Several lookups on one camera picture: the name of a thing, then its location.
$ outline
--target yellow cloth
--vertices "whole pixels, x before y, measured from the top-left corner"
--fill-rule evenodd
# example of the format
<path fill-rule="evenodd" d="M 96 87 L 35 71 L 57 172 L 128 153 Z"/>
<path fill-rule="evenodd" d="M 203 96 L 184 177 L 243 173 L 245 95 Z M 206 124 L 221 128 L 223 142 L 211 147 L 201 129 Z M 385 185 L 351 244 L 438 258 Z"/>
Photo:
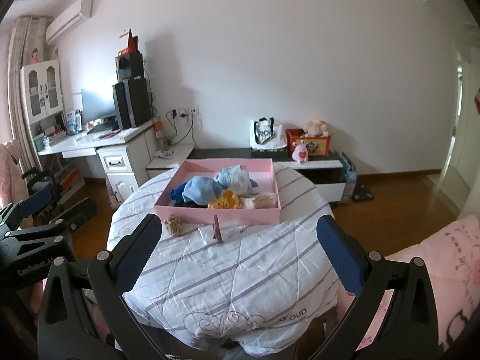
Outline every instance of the yellow cloth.
<path fill-rule="evenodd" d="M 242 208 L 242 205 L 237 194 L 228 189 L 223 191 L 218 198 L 213 198 L 208 203 L 208 208 Z"/>

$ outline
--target white striped comforter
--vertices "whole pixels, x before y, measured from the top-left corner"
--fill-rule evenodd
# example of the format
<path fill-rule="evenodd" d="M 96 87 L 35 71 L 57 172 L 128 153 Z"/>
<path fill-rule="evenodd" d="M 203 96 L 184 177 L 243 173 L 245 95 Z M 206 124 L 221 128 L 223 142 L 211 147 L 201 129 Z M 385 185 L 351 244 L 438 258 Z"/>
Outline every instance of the white striped comforter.
<path fill-rule="evenodd" d="M 140 322 L 162 327 L 183 343 L 207 350 L 231 338 L 253 356 L 288 347 L 311 320 L 337 304 L 338 277 L 316 238 L 320 216 L 331 214 L 316 187 L 275 164 L 282 203 L 277 226 L 222 223 L 165 231 L 132 291 L 123 295 Z M 112 218 L 107 249 L 131 234 L 175 169 L 133 193 Z"/>

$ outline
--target pink clothespin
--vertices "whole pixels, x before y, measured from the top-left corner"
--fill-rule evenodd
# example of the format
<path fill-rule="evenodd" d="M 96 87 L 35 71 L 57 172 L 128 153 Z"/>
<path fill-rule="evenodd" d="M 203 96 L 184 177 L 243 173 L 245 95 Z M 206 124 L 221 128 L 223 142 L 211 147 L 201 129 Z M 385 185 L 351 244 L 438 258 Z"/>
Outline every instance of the pink clothespin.
<path fill-rule="evenodd" d="M 213 216 L 214 223 L 212 223 L 213 228 L 213 239 L 216 239 L 219 243 L 222 243 L 222 233 L 220 233 L 220 225 L 218 223 L 218 217 Z"/>

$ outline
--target white tote bag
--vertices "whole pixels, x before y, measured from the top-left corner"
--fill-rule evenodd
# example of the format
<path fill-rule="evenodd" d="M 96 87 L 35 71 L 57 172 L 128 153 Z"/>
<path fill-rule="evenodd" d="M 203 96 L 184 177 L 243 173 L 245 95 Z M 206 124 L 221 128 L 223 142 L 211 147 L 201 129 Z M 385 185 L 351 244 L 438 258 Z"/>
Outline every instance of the white tote bag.
<path fill-rule="evenodd" d="M 253 149 L 283 149 L 287 145 L 287 136 L 281 123 L 261 118 L 250 123 L 250 146 Z"/>

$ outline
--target door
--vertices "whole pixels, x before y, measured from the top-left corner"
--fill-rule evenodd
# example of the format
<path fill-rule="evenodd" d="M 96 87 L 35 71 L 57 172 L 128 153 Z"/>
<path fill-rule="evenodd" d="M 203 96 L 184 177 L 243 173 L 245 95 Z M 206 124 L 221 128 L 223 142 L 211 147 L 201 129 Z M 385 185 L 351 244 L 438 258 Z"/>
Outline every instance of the door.
<path fill-rule="evenodd" d="M 480 64 L 465 64 L 462 69 L 462 102 L 450 165 L 469 188 L 473 187 L 480 164 L 480 115 L 474 98 L 480 88 Z"/>
<path fill-rule="evenodd" d="M 62 93 L 60 90 L 59 62 L 57 60 L 42 62 L 44 68 L 44 91 L 46 114 L 53 115 L 63 111 Z"/>
<path fill-rule="evenodd" d="M 135 173 L 107 173 L 107 177 L 119 203 L 123 203 L 138 189 Z"/>
<path fill-rule="evenodd" d="M 30 64 L 23 68 L 22 91 L 28 123 L 36 123 L 47 117 L 42 64 Z"/>

